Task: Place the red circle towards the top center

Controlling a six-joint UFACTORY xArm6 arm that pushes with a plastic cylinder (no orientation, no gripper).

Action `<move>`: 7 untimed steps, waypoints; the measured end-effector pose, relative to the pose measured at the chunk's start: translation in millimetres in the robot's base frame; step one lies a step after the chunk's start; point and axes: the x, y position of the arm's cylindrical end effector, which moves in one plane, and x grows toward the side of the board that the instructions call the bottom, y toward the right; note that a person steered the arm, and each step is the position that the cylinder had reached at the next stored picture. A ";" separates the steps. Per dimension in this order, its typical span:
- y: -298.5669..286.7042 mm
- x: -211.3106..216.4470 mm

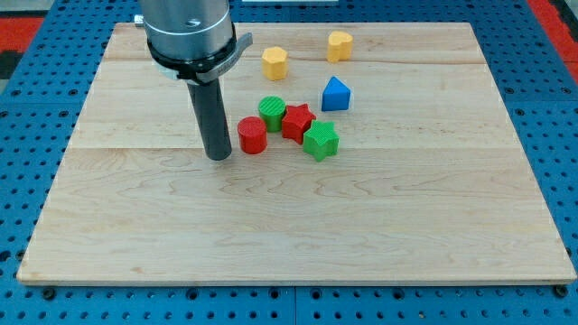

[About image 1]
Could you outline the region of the black clamp ring mount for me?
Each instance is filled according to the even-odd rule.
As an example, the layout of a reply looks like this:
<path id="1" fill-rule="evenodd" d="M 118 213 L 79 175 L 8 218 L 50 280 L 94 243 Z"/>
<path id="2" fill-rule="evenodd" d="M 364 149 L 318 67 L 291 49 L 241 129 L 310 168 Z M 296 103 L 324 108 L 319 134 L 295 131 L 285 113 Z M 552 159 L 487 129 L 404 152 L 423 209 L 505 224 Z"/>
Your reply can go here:
<path id="1" fill-rule="evenodd" d="M 166 32 L 145 26 L 147 46 L 158 70 L 167 78 L 192 85 L 208 84 L 231 70 L 253 44 L 251 32 L 236 35 L 235 25 L 225 29 L 223 43 L 217 27 L 197 32 Z"/>

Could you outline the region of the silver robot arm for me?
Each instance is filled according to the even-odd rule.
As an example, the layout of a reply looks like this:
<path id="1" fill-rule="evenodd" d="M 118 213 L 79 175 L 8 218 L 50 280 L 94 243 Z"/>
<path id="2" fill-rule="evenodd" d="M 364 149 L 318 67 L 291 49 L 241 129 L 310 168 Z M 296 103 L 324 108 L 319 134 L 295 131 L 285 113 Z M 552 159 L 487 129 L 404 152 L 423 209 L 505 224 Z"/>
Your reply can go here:
<path id="1" fill-rule="evenodd" d="M 237 35 L 227 0 L 140 0 L 148 50 L 159 71 L 186 83 L 205 154 L 231 155 L 219 78 L 253 44 Z"/>

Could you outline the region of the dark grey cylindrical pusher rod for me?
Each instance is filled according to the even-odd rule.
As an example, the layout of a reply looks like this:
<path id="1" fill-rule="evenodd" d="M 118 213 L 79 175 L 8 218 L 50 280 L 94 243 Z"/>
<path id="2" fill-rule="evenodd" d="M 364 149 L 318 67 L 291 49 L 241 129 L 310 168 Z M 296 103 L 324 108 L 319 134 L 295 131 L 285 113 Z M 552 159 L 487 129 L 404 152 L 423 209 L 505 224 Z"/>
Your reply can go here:
<path id="1" fill-rule="evenodd" d="M 205 154 L 213 161 L 225 160 L 232 147 L 219 80 L 205 84 L 188 82 L 187 88 Z"/>

